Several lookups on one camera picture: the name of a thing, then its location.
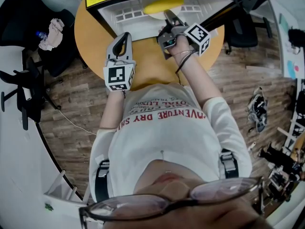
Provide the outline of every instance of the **black backpack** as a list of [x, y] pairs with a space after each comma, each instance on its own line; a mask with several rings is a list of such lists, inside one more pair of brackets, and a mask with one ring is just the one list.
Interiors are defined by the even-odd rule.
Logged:
[[289, 41], [294, 47], [305, 46], [305, 31], [299, 29], [290, 29], [288, 31]]

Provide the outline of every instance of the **water bottle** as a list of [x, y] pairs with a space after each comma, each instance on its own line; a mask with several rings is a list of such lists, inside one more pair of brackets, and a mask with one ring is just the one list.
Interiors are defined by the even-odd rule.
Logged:
[[40, 39], [43, 39], [43, 40], [46, 40], [48, 38], [47, 33], [41, 32], [41, 31], [37, 31], [36, 36], [38, 36]]

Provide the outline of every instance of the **eyeglass frame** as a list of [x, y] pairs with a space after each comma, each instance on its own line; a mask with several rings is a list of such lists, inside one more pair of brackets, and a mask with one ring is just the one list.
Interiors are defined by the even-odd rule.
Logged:
[[246, 195], [250, 192], [253, 192], [254, 190], [256, 190], [258, 188], [258, 196], [259, 196], [259, 211], [256, 211], [258, 214], [262, 214], [263, 213], [263, 191], [264, 191], [264, 178], [263, 177], [252, 177], [255, 178], [257, 180], [257, 183], [254, 184], [252, 187], [246, 189], [245, 191], [239, 192], [237, 193], [235, 196], [232, 196], [230, 198], [224, 199], [222, 201], [205, 201], [205, 202], [200, 202], [200, 200], [197, 199], [193, 199], [193, 198], [184, 198], [184, 199], [180, 199], [180, 200], [175, 200], [175, 201], [171, 201], [170, 199], [168, 199], [165, 196], [161, 196], [161, 195], [156, 195], [156, 194], [134, 194], [134, 195], [126, 195], [126, 196], [118, 196], [117, 198], [121, 198], [121, 197], [131, 197], [131, 196], [137, 196], [137, 195], [153, 195], [159, 198], [162, 198], [166, 201], [169, 202], [169, 204], [162, 209], [161, 212], [155, 213], [154, 215], [149, 215], [149, 216], [142, 216], [142, 217], [138, 217], [138, 218], [131, 218], [131, 219], [110, 219], [109, 216], [102, 216], [102, 215], [95, 215], [91, 213], [92, 209], [95, 209], [99, 204], [112, 199], [106, 199], [94, 204], [91, 204], [89, 206], [86, 207], [80, 207], [79, 208], [79, 214], [80, 214], [80, 220], [81, 220], [81, 228], [82, 229], [87, 229], [87, 220], [86, 218], [92, 218], [94, 220], [99, 220], [102, 222], [109, 222], [109, 221], [140, 221], [140, 220], [146, 220], [146, 219], [153, 219], [159, 216], [163, 216], [167, 213], [169, 213], [172, 210], [178, 209], [178, 208], [183, 208], [183, 207], [188, 207], [188, 206], [208, 206], [208, 205], [218, 205], [218, 204], [222, 204], [222, 203], [226, 203], [229, 201], [232, 201], [234, 199], [240, 198], [243, 195]]

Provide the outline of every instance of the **shoulder strap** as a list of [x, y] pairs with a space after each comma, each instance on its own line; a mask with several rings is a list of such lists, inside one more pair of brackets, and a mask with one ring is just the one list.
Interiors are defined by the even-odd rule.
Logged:
[[224, 165], [225, 178], [239, 177], [237, 160], [231, 151], [224, 148], [220, 154], [220, 161]]
[[96, 171], [95, 177], [95, 198], [97, 202], [109, 199], [107, 188], [107, 175], [109, 172], [109, 159], [105, 159], [100, 163], [100, 167]]

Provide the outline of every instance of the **eyeglasses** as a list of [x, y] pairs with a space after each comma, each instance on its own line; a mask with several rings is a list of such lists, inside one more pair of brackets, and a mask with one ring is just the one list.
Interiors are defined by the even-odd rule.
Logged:
[[225, 203], [259, 188], [259, 207], [262, 213], [263, 177], [229, 178], [205, 183], [190, 191], [189, 197], [170, 201], [159, 195], [140, 194], [114, 197], [79, 209], [82, 229], [87, 218], [100, 221], [135, 221], [151, 219], [186, 206], [207, 206]]

